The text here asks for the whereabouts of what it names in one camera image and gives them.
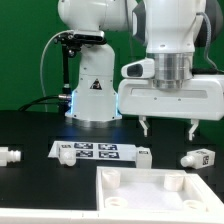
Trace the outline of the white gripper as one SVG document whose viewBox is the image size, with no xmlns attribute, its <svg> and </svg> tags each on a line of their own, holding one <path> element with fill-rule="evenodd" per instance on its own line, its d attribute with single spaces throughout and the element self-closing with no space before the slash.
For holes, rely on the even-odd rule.
<svg viewBox="0 0 224 224">
<path fill-rule="evenodd" d="M 150 79 L 124 79 L 118 88 L 122 114 L 137 115 L 148 136 L 145 116 L 191 119 L 188 139 L 192 141 L 199 120 L 220 120 L 224 116 L 224 75 L 195 75 L 180 89 L 161 90 Z"/>
</svg>

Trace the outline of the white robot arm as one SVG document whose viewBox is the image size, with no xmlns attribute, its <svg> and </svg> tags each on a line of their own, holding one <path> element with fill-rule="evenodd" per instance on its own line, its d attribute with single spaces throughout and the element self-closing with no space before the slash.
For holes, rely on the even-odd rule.
<svg viewBox="0 0 224 224">
<path fill-rule="evenodd" d="M 224 118 L 224 74 L 193 65 L 222 28 L 218 0 L 59 0 L 58 13 L 69 52 L 81 55 L 69 119 Z"/>
</svg>

